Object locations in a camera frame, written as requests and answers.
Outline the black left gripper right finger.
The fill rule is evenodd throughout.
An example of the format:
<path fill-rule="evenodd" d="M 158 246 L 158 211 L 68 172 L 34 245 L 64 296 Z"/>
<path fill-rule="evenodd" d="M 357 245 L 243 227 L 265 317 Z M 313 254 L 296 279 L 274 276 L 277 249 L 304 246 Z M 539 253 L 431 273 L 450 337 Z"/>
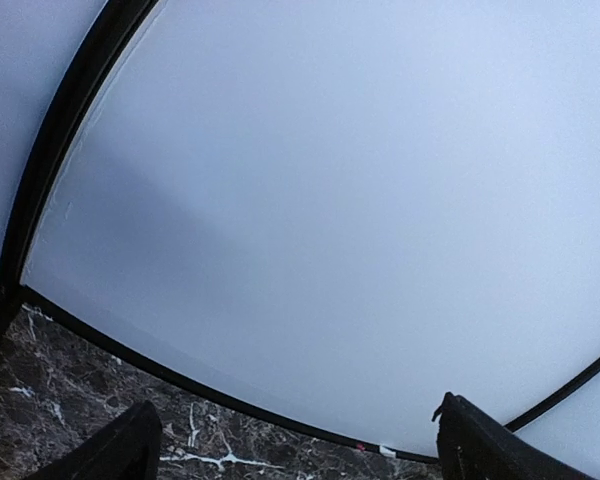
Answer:
<path fill-rule="evenodd" d="M 460 395 L 447 392 L 432 417 L 445 479 L 587 479 L 527 444 Z"/>

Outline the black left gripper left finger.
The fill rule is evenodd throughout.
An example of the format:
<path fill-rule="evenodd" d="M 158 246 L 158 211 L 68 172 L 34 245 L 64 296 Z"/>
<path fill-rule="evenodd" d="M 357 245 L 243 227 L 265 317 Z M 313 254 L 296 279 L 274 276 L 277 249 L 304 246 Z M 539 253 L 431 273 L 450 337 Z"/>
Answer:
<path fill-rule="evenodd" d="M 162 424 L 155 406 L 137 402 L 76 449 L 33 473 L 35 479 L 155 479 Z"/>

